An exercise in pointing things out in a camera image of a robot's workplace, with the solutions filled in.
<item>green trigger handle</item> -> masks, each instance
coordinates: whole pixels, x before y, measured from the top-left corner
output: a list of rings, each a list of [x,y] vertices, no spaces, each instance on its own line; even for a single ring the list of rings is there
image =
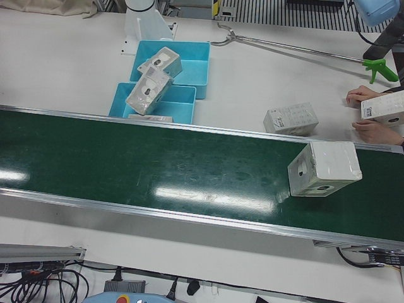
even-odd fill
[[[378,59],[378,60],[365,59],[362,65],[366,66],[367,71],[370,70],[372,71],[372,79],[370,81],[370,84],[374,83],[377,72],[381,73],[388,81],[391,82],[398,81],[397,74],[386,66],[385,59]]]

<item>metal rod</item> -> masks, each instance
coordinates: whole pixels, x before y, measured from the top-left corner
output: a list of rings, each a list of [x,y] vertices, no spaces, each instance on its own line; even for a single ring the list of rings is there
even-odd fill
[[[270,45],[270,46],[275,46],[275,47],[279,47],[282,49],[289,49],[289,50],[297,51],[297,52],[305,52],[306,54],[312,54],[312,55],[323,56],[323,57],[332,57],[335,59],[341,59],[341,60],[356,62],[356,63],[360,63],[360,64],[362,64],[364,62],[363,60],[357,59],[354,57],[341,56],[341,55],[331,54],[329,52],[321,52],[319,50],[314,50],[314,49],[305,49],[304,47],[292,46],[292,45],[288,45],[288,44],[282,44],[282,43],[277,43],[277,42],[255,39],[255,38],[249,38],[249,37],[245,37],[245,36],[229,35],[229,37],[232,40],[248,41],[248,42],[254,42],[254,43],[259,43],[259,44],[264,44],[264,45]]]

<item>beige fabric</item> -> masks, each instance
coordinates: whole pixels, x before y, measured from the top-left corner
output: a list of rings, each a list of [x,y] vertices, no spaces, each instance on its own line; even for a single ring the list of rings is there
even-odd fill
[[[93,0],[0,0],[0,6],[17,11],[29,11],[50,15],[94,15],[97,7]]]

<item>metal grating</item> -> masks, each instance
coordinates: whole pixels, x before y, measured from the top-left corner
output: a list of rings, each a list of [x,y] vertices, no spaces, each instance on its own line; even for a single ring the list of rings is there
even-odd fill
[[[222,0],[223,8],[234,8],[233,16],[218,18],[223,21],[355,31],[356,10],[354,7],[348,10],[347,3],[340,7],[337,4],[287,3],[287,0]],[[367,27],[360,20],[360,29],[364,33],[380,33],[388,23]]]

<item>blue tray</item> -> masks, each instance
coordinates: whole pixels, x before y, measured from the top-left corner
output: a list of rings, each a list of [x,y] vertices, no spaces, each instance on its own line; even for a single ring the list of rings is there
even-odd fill
[[[136,83],[120,83],[115,92],[114,101],[109,111],[110,117],[127,118],[130,114],[136,114],[134,109],[126,104],[126,98],[133,90]],[[195,104],[195,87],[173,85],[159,101],[159,105],[151,113],[157,116],[170,116],[174,122],[192,124]]]
[[[153,57],[165,46],[181,57],[182,72],[174,78],[174,84],[193,86],[196,88],[196,98],[204,99],[208,85],[209,42],[142,40],[136,53],[130,81],[138,81],[141,77],[141,73],[137,70],[139,65]]]

